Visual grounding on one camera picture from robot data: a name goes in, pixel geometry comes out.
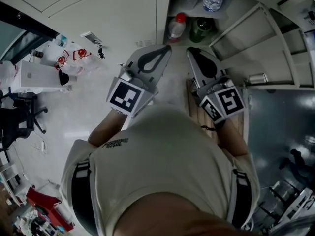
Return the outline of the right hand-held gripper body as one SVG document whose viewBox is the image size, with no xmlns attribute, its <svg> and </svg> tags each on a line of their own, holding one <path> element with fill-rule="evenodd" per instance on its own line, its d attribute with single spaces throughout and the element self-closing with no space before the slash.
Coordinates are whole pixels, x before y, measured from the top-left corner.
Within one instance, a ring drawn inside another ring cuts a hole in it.
<svg viewBox="0 0 315 236">
<path fill-rule="evenodd" d="M 215 125 L 242 113 L 245 109 L 240 88 L 235 86 L 228 76 L 221 76 L 197 88 L 195 101 Z"/>
</svg>

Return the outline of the green bottle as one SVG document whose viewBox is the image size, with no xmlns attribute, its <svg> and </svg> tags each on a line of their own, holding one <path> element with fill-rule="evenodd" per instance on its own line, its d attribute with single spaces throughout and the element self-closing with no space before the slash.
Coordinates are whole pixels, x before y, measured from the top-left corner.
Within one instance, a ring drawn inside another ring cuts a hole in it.
<svg viewBox="0 0 315 236">
<path fill-rule="evenodd" d="M 189 32 L 189 39 L 193 43 L 201 42 L 214 28 L 214 20 L 211 18 L 196 18 Z"/>
</svg>

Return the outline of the red-capped clear bottle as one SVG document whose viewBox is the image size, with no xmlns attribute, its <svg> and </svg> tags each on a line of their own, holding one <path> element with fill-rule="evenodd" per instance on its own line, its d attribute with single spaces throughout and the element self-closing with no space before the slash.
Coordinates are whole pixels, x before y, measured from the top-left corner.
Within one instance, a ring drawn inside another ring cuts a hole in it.
<svg viewBox="0 0 315 236">
<path fill-rule="evenodd" d="M 180 39 L 186 28 L 186 15 L 178 13 L 168 26 L 168 40 L 173 43 Z"/>
</svg>

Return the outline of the beige metal locker cabinet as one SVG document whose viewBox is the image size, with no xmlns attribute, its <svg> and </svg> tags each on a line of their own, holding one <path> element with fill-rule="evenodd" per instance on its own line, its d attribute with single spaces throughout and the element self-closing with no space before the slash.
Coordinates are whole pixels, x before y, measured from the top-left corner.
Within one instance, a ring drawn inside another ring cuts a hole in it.
<svg viewBox="0 0 315 236">
<path fill-rule="evenodd" d="M 213 53 L 239 85 L 256 89 L 315 90 L 315 0 L 224 0 L 208 12 L 179 0 L 0 0 L 48 26 L 94 54 L 103 48 L 112 63 L 136 49 L 167 43 L 167 24 L 183 12 L 212 18 L 216 31 L 197 45 Z"/>
</svg>

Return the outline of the person's left forearm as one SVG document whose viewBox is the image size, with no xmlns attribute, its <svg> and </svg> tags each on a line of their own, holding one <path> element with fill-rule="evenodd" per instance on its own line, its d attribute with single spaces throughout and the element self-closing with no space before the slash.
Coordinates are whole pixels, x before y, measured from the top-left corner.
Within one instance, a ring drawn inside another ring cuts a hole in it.
<svg viewBox="0 0 315 236">
<path fill-rule="evenodd" d="M 88 142 L 95 147 L 100 147 L 121 131 L 126 119 L 127 115 L 112 109 L 91 132 Z"/>
</svg>

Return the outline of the wooden pallet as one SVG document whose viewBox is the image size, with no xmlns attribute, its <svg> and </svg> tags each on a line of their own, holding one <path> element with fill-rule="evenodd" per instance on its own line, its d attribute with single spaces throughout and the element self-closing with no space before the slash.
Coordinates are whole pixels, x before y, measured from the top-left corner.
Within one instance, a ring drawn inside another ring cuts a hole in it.
<svg viewBox="0 0 315 236">
<path fill-rule="evenodd" d="M 197 124 L 199 124 L 200 126 L 203 126 L 202 129 L 210 138 L 214 139 L 216 143 L 219 143 L 219 139 L 214 130 L 214 124 L 212 123 L 211 118 L 207 115 L 207 113 L 201 107 L 199 107 L 195 103 L 195 100 L 193 99 L 193 96 L 191 94 L 192 86 L 193 86 L 192 79 L 186 79 L 189 116 Z M 237 114 L 236 116 L 233 116 L 231 120 L 234 126 L 243 136 L 243 139 L 245 140 L 245 143 L 247 144 L 248 136 L 249 136 L 249 110 L 248 110 L 248 98 L 246 95 L 245 95 L 245 106 L 246 106 L 245 110 L 242 113 Z"/>
</svg>

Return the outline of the person's beige shirt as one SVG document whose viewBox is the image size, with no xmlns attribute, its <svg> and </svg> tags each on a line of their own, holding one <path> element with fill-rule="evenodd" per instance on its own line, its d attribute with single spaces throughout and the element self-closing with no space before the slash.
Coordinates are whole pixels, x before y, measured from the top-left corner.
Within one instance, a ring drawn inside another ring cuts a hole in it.
<svg viewBox="0 0 315 236">
<path fill-rule="evenodd" d="M 76 140 L 60 193 L 92 236 L 250 236 L 260 194 L 249 154 L 234 157 L 188 115 L 151 105 L 100 147 Z"/>
</svg>

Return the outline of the small clear bottle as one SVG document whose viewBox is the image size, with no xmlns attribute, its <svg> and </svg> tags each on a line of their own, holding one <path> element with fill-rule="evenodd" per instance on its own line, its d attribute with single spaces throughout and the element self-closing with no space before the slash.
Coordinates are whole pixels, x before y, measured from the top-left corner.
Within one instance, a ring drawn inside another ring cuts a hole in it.
<svg viewBox="0 0 315 236">
<path fill-rule="evenodd" d="M 54 43 L 57 45 L 57 46 L 60 46 L 62 48 L 65 48 L 67 46 L 67 38 L 63 35 L 58 35 L 56 38 L 55 38 L 55 41 Z"/>
</svg>

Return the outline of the white box appliance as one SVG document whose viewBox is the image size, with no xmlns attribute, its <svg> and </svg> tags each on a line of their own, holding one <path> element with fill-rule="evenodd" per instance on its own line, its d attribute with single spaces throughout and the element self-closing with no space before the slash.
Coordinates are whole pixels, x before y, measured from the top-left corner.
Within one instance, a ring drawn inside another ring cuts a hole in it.
<svg viewBox="0 0 315 236">
<path fill-rule="evenodd" d="M 10 86 L 12 93 L 39 94 L 65 91 L 70 88 L 70 85 L 61 85 L 59 73 L 54 67 L 22 60 L 16 68 L 17 75 Z"/>
</svg>

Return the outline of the black framed glass partition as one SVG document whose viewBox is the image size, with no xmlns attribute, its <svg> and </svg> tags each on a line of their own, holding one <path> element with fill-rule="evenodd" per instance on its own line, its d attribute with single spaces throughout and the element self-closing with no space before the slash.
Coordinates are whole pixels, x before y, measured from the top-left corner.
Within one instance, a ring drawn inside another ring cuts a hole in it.
<svg viewBox="0 0 315 236">
<path fill-rule="evenodd" d="M 0 2 L 0 61 L 17 64 L 32 50 L 58 35 L 48 26 Z"/>
</svg>

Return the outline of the black office chair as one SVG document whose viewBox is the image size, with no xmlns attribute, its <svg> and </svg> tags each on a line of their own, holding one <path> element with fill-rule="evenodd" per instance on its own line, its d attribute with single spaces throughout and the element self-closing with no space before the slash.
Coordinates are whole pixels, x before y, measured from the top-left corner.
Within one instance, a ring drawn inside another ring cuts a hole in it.
<svg viewBox="0 0 315 236">
<path fill-rule="evenodd" d="M 5 99 L 13 100 L 13 108 L 3 108 L 2 101 Z M 0 90 L 0 152 L 6 151 L 18 138 L 26 139 L 31 132 L 35 130 L 35 126 L 41 133 L 45 134 L 36 117 L 41 113 L 47 113 L 47 107 L 35 111 L 35 101 L 37 96 L 20 97 L 16 93 L 8 92 L 4 94 Z"/>
</svg>

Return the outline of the clear plastic bag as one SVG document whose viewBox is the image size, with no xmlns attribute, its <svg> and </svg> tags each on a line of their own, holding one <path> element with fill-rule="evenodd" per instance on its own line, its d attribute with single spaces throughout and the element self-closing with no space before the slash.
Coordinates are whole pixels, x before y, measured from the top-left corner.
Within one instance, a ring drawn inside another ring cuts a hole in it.
<svg viewBox="0 0 315 236">
<path fill-rule="evenodd" d="M 0 61 L 0 89 L 8 88 L 16 74 L 16 67 L 10 61 Z"/>
</svg>

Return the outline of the red box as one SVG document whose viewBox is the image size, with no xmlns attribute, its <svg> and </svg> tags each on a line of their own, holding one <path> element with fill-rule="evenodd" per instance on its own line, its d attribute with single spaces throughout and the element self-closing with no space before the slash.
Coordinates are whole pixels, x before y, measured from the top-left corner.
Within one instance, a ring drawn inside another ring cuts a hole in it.
<svg viewBox="0 0 315 236">
<path fill-rule="evenodd" d="M 48 221 L 54 227 L 62 227 L 66 232 L 74 229 L 72 223 L 68 223 L 66 219 L 57 211 L 56 206 L 61 204 L 62 201 L 57 197 L 49 196 L 36 191 L 30 187 L 26 193 L 27 201 L 32 205 L 43 217 L 47 217 Z"/>
</svg>

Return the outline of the white shelf rack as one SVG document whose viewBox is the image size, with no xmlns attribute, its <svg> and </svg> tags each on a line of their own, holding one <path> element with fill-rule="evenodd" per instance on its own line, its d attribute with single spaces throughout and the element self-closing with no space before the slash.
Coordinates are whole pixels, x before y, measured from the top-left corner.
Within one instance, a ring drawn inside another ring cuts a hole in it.
<svg viewBox="0 0 315 236">
<path fill-rule="evenodd" d="M 28 213 L 26 216 L 16 216 L 16 222 L 13 225 L 13 234 L 15 236 L 47 236 L 41 228 L 45 225 L 45 220 L 34 213 Z"/>
</svg>

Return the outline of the metal frame rack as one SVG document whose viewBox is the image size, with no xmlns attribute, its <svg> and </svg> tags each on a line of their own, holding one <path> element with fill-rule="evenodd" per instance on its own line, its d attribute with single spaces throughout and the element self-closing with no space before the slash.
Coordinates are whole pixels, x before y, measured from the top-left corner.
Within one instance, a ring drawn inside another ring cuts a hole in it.
<svg viewBox="0 0 315 236">
<path fill-rule="evenodd" d="M 253 229 L 263 235 L 297 219 L 315 203 L 315 192 L 307 187 L 299 189 L 286 180 L 262 188 L 261 193 L 262 199 L 253 216 Z"/>
</svg>

